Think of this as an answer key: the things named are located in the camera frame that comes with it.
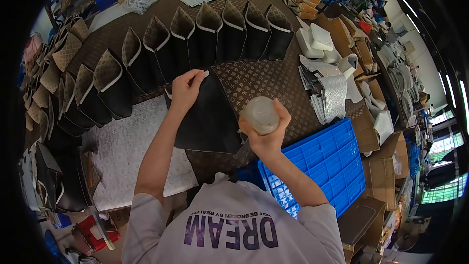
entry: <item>ceiling light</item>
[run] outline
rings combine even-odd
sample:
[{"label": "ceiling light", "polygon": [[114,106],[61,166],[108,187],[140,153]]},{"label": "ceiling light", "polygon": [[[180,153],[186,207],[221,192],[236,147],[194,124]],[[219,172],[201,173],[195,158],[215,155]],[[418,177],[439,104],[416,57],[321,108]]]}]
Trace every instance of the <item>ceiling light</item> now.
[{"label": "ceiling light", "polygon": [[409,18],[409,20],[412,22],[412,25],[414,25],[415,27],[415,30],[417,30],[417,32],[420,33],[420,31],[418,30],[418,27],[415,25],[414,21],[410,18],[410,15],[408,13],[406,13],[407,17]]},{"label": "ceiling light", "polygon": [[438,75],[440,76],[441,85],[443,86],[443,92],[444,92],[445,95],[446,95],[445,83],[443,83],[443,78],[441,77],[441,73],[438,72]]},{"label": "ceiling light", "polygon": [[453,86],[451,85],[451,81],[449,80],[448,75],[446,75],[446,80],[448,81],[449,91],[451,92],[451,98],[453,98],[453,107],[456,108],[456,100],[454,100]]},{"label": "ceiling light", "polygon": [[462,97],[464,98],[464,106],[466,106],[466,130],[469,133],[469,106],[468,106],[468,97],[466,95],[466,87],[462,80],[459,81],[461,85]]},{"label": "ceiling light", "polygon": [[412,9],[412,7],[410,7],[410,5],[407,3],[406,0],[402,0],[406,5],[407,7],[413,12],[413,14],[415,15],[416,18],[418,18],[418,15],[415,13],[415,11]]}]

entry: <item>white t-shirt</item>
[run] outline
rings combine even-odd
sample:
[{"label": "white t-shirt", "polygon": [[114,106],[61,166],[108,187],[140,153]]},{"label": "white t-shirt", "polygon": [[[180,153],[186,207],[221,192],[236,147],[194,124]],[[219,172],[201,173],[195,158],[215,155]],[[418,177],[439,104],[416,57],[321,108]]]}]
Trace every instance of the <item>white t-shirt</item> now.
[{"label": "white t-shirt", "polygon": [[122,263],[345,263],[331,205],[303,207],[295,220],[245,181],[204,184],[189,208],[165,225],[161,203],[137,194]]}]

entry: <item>hand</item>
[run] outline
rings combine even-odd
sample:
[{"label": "hand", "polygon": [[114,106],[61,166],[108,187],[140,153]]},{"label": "hand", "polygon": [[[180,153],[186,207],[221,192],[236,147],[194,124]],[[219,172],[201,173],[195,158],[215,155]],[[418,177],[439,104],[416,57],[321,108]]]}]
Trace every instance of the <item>hand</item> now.
[{"label": "hand", "polygon": [[173,99],[169,110],[182,119],[196,102],[200,84],[204,78],[205,73],[203,70],[191,70],[175,78],[173,80]]},{"label": "hand", "polygon": [[254,153],[264,162],[269,159],[276,159],[282,154],[280,149],[282,148],[285,129],[292,119],[288,110],[277,98],[273,100],[273,106],[280,116],[280,121],[278,127],[265,136],[260,136],[246,120],[240,121],[243,132],[249,137],[249,145]]}]

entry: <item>printed graphic on shirt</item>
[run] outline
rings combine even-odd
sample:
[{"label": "printed graphic on shirt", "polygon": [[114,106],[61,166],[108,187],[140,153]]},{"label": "printed graphic on shirt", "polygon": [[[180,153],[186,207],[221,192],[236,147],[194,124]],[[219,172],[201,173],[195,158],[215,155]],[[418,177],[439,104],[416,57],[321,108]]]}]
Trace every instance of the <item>printed graphic on shirt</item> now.
[{"label": "printed graphic on shirt", "polygon": [[[205,243],[207,232],[210,237],[208,244]],[[187,219],[184,244],[218,249],[220,236],[226,239],[226,246],[221,248],[258,250],[261,244],[267,248],[278,247],[275,224],[267,213],[225,214],[196,211]]]}]

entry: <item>red stool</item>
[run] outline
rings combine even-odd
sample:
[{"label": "red stool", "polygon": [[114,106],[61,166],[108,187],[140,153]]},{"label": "red stool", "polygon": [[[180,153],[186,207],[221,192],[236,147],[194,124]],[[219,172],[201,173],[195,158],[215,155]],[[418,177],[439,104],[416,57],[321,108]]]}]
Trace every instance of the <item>red stool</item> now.
[{"label": "red stool", "polygon": [[[96,221],[94,221],[93,216],[88,216],[87,219],[78,224],[75,224],[72,229],[72,235],[75,238],[77,244],[76,248],[87,256],[90,256],[94,252],[107,247],[103,238],[97,240],[94,237],[93,233],[91,232],[91,228],[93,226],[96,226]],[[118,231],[106,231],[106,233],[112,242],[120,239],[120,233]]]}]

